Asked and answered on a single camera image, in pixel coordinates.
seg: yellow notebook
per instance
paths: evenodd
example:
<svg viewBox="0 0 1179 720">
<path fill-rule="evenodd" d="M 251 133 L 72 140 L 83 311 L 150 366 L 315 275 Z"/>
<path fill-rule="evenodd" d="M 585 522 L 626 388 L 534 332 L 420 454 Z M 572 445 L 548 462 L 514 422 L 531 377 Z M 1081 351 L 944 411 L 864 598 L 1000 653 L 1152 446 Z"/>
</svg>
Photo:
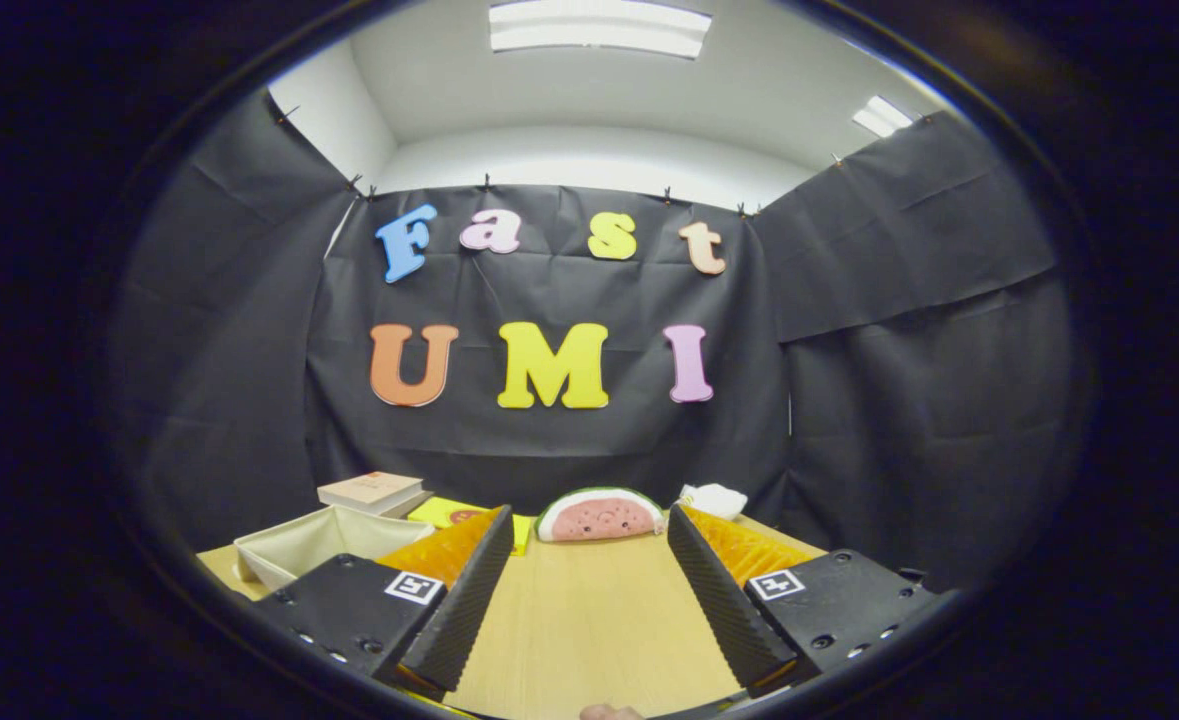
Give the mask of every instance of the yellow notebook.
<svg viewBox="0 0 1179 720">
<path fill-rule="evenodd" d="M 435 528 L 449 528 L 461 520 L 473 518 L 485 507 L 466 506 L 465 502 L 447 500 L 447 497 L 429 497 L 423 506 L 407 514 L 413 523 L 429 523 Z M 511 555 L 526 555 L 526 539 L 531 537 L 531 524 L 535 518 L 529 515 L 513 515 L 513 551 Z"/>
</svg>

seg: black fabric backdrop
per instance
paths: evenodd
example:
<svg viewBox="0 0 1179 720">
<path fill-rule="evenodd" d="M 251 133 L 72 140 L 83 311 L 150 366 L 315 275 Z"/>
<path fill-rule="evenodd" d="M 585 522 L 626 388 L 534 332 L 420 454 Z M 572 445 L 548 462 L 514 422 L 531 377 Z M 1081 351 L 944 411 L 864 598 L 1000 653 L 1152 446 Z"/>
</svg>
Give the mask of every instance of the black fabric backdrop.
<svg viewBox="0 0 1179 720">
<path fill-rule="evenodd" d="M 124 460 L 199 550 L 318 504 L 305 333 L 353 192 L 274 113 L 252 97 L 177 169 L 110 328 Z"/>
<path fill-rule="evenodd" d="M 1017 178 L 940 113 L 753 230 L 793 394 L 789 465 L 759 514 L 933 587 L 986 577 L 1068 482 L 1049 463 L 1072 425 L 1071 316 Z"/>
<path fill-rule="evenodd" d="M 423 267 L 384 282 L 382 227 L 429 202 Z M 479 210 L 522 218 L 512 255 L 457 240 Z M 590 253 L 590 218 L 626 213 L 638 251 L 627 260 Z M 691 265 L 677 233 L 704 222 L 722 235 L 722 275 Z M 310 447 L 320 482 L 370 469 L 409 473 L 447 497 L 540 511 L 562 493 L 626 485 L 661 503 L 684 483 L 718 482 L 757 493 L 776 478 L 786 448 L 785 363 L 775 341 L 762 251 L 739 214 L 666 205 L 626 192 L 566 187 L 424 190 L 362 202 L 324 263 L 309 338 Z M 505 323 L 533 322 L 556 351 L 577 323 L 608 329 L 601 409 L 561 404 L 506 409 Z M 406 324 L 415 333 L 402 377 L 420 382 L 428 324 L 460 328 L 447 387 L 424 407 L 391 407 L 371 392 L 370 329 Z M 709 402 L 676 404 L 673 357 L 664 328 L 698 324 Z"/>
<path fill-rule="evenodd" d="M 371 469 L 528 514 L 578 487 L 670 502 L 684 483 L 718 482 L 796 537 L 949 587 L 990 573 L 1063 491 L 1049 462 L 1073 341 L 1049 237 L 987 141 L 947 114 L 747 220 L 539 186 L 353 202 L 275 118 L 263 97 L 246 101 L 179 170 L 114 324 L 127 461 L 200 548 L 309 511 L 316 485 Z M 375 231 L 426 202 L 439 211 L 426 264 L 384 283 Z M 461 246 L 481 209 L 520 214 L 516 252 Z M 599 211 L 634 218 L 634 258 L 590 253 Z M 691 265 L 677 231 L 693 222 L 722 235 L 726 272 Z M 554 350 L 571 325 L 606 325 L 610 403 L 499 407 L 508 322 L 538 324 Z M 369 332 L 382 323 L 414 332 L 411 383 L 421 328 L 460 329 L 439 399 L 374 395 Z M 711 401 L 670 399 L 671 324 L 709 332 Z"/>
</svg>

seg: fluorescent light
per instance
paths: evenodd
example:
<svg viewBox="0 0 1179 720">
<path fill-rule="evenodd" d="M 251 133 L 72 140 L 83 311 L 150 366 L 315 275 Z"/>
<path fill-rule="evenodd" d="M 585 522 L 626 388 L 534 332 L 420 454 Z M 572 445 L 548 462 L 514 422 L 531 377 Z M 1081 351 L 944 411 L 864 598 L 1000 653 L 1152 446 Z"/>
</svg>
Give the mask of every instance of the fluorescent light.
<svg viewBox="0 0 1179 720">
<path fill-rule="evenodd" d="M 851 117 L 858 126 L 867 128 L 877 137 L 888 137 L 897 128 L 905 128 L 913 125 L 909 115 L 901 113 L 895 105 L 883 100 L 881 95 L 874 95 L 865 103 L 863 110 L 858 110 Z"/>
<path fill-rule="evenodd" d="M 896 128 L 905 128 L 913 125 L 913 119 L 909 119 L 909 115 L 901 113 L 900 110 L 895 108 L 895 105 L 883 100 L 882 95 L 871 97 L 867 107 Z"/>
<path fill-rule="evenodd" d="M 637 0 L 523 0 L 490 9 L 492 49 L 594 46 L 696 59 L 713 18 Z"/>
<path fill-rule="evenodd" d="M 875 115 L 869 110 L 858 110 L 851 119 L 858 124 L 858 126 L 867 128 L 867 131 L 872 132 L 877 137 L 888 137 L 897 131 L 894 124 L 887 123 L 878 115 Z"/>
</svg>

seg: watermelon slice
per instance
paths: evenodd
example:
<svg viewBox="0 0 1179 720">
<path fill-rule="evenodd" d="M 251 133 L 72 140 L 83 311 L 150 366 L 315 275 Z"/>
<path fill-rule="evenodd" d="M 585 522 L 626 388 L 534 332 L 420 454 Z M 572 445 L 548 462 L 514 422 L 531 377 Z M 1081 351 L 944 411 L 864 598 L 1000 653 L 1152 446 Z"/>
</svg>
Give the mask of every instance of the watermelon slice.
<svg viewBox="0 0 1179 720">
<path fill-rule="evenodd" d="M 643 493 L 626 488 L 584 488 L 553 501 L 535 520 L 544 542 L 624 539 L 665 531 L 665 515 Z"/>
</svg>

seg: wooden table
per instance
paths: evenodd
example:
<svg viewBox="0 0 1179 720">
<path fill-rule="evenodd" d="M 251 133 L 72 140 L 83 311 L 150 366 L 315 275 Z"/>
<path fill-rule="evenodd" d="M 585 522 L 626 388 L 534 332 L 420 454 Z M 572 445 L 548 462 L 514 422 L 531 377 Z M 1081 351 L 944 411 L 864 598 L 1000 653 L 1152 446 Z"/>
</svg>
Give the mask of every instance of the wooden table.
<svg viewBox="0 0 1179 720">
<path fill-rule="evenodd" d="M 737 523 L 823 553 L 740 515 Z M 269 593 L 233 576 L 231 546 L 199 553 L 251 600 Z M 513 720 L 574 720 L 585 706 L 644 716 L 731 696 L 740 686 L 665 536 L 544 543 L 511 557 L 447 705 Z"/>
</svg>

